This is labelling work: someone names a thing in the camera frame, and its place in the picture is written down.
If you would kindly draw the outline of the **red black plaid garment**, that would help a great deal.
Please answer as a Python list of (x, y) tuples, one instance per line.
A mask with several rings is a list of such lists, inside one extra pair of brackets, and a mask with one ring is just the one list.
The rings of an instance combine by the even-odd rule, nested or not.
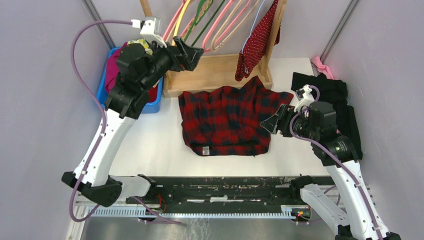
[(292, 93), (266, 89), (258, 76), (241, 88), (222, 86), (212, 92), (178, 96), (182, 137), (195, 154), (209, 156), (257, 156), (269, 151), (271, 134), (260, 123)]

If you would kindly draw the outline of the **red polka dot skirt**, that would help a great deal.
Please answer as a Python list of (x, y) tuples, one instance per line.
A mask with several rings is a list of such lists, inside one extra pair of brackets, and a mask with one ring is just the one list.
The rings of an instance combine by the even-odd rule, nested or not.
[(246, 39), (238, 56), (234, 76), (237, 82), (240, 82), (243, 78), (249, 77), (254, 67), (265, 55), (278, 3), (277, 0), (273, 1), (269, 10), (253, 28), (252, 33)]

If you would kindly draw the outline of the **light blue wire hanger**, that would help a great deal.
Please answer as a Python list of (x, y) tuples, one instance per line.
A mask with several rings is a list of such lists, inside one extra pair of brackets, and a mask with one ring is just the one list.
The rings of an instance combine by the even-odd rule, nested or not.
[(247, 44), (247, 42), (248, 42), (248, 39), (251, 37), (251, 35), (252, 35), (252, 33), (253, 33), (253, 30), (254, 30), (254, 28), (255, 28), (255, 26), (256, 26), (256, 24), (257, 24), (259, 14), (260, 14), (261, 9), (262, 9), (262, 7), (263, 7), (263, 5), (264, 5), (264, 3), (265, 3), (265, 2), (266, 2), (266, 0), (262, 0), (262, 2), (261, 2), (261, 3), (260, 3), (260, 5), (259, 5), (259, 8), (258, 8), (258, 10), (257, 10), (257, 12), (256, 12), (256, 15), (255, 15), (254, 21), (253, 21), (253, 23), (252, 23), (252, 26), (251, 26), (251, 29), (250, 29), (249, 35), (248, 35), (248, 37), (245, 39), (245, 42), (244, 42), (244, 44), (243, 44), (243, 46), (242, 46), (242, 48), (241, 48), (241, 51), (240, 51), (240, 52), (241, 52), (242, 54), (244, 53), (244, 49), (245, 49), (245, 47), (246, 47), (246, 44)]

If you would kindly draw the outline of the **lemon print garment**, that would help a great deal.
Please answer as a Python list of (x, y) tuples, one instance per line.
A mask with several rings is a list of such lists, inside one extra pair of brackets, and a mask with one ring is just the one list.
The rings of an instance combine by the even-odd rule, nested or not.
[(143, 48), (144, 48), (144, 50), (145, 50), (145, 52), (146, 52), (147, 54), (149, 54), (149, 55), (152, 55), (152, 54), (153, 54), (153, 51), (152, 51), (152, 49), (150, 48), (150, 46), (149, 46), (148, 42), (147, 42), (145, 39), (143, 39), (143, 38), (141, 38), (141, 39), (137, 39), (137, 40), (130, 40), (130, 41), (128, 41), (128, 42), (127, 42), (127, 45), (132, 45), (132, 44), (139, 44), (139, 45), (142, 45), (142, 46), (143, 46)]

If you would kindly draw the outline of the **wooden hanger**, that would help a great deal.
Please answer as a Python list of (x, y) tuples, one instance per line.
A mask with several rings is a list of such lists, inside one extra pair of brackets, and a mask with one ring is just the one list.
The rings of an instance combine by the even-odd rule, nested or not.
[(243, 25), (249, 15), (256, 9), (259, 0), (237, 0), (228, 16), (223, 20), (212, 38), (210, 51), (217, 52), (231, 36)]

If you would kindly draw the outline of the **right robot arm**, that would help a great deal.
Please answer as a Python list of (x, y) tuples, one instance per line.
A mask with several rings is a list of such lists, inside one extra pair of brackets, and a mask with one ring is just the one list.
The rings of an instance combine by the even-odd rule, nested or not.
[(295, 108), (282, 104), (260, 123), (275, 135), (310, 142), (314, 155), (330, 174), (344, 208), (330, 200), (310, 176), (291, 181), (289, 199), (307, 203), (331, 228), (336, 240), (399, 240), (380, 218), (363, 180), (352, 141), (339, 133), (337, 113), (327, 102), (315, 101)]

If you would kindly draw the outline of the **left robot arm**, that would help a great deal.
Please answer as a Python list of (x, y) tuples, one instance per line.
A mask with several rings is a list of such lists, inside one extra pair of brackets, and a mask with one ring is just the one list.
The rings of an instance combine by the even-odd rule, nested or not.
[(204, 54), (202, 48), (189, 46), (180, 37), (174, 42), (165, 46), (153, 42), (152, 54), (140, 44), (121, 49), (115, 85), (100, 107), (98, 136), (80, 165), (62, 175), (63, 183), (98, 205), (109, 207), (130, 197), (147, 204), (156, 200), (158, 191), (148, 177), (113, 176), (110, 168), (125, 136), (150, 101), (149, 90), (169, 71), (193, 71)]

